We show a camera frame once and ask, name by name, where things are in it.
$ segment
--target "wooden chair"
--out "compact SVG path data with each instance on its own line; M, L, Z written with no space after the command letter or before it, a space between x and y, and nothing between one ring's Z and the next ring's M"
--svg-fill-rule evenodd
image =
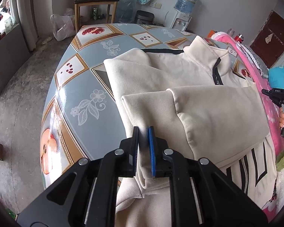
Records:
M81 6L91 6L91 5L102 5L107 4L107 14L106 14L106 23L108 23L109 19L109 10L111 9L111 5L114 5L114 10L111 16L111 23L114 23L117 3L119 0L75 0L75 25L76 32L80 29L80 7Z

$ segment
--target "brown wooden door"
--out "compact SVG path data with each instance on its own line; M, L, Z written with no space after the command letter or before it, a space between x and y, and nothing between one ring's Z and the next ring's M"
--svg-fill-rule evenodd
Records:
M270 68L284 52L284 19L273 11L250 47Z

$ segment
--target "silver bolt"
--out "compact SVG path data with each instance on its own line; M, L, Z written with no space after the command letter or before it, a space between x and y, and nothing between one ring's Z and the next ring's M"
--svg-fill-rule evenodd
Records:
M209 160L208 159L206 159L206 158L201 158L200 159L200 164L201 165L207 165L209 163Z
M115 155L122 155L122 154L124 154L124 150L123 149L119 148L119 149L115 150Z
M173 150L170 149L170 148L167 148L166 150L164 150L164 154L171 155L171 154L173 154Z
M81 158L79 160L79 165L83 166L83 165L86 165L88 162L88 159L87 158Z

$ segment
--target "chair leg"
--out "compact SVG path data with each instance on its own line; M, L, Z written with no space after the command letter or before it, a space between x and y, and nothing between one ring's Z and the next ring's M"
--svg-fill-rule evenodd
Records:
M80 27L80 12L79 12L79 5L75 4L75 25L76 25L76 33L79 31Z
M111 10L111 5L107 5L107 11L106 11L106 24L108 24L108 19L109 19L109 10Z
M114 10L113 10L113 14L111 15L111 23L114 23L114 20L115 20L117 4L118 4L118 2L114 2Z

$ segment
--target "floor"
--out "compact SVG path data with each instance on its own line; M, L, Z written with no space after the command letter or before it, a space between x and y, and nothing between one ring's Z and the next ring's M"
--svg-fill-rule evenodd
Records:
M42 112L52 77L71 40L40 40L0 96L0 143L4 146L0 199L15 213L43 191L39 158Z

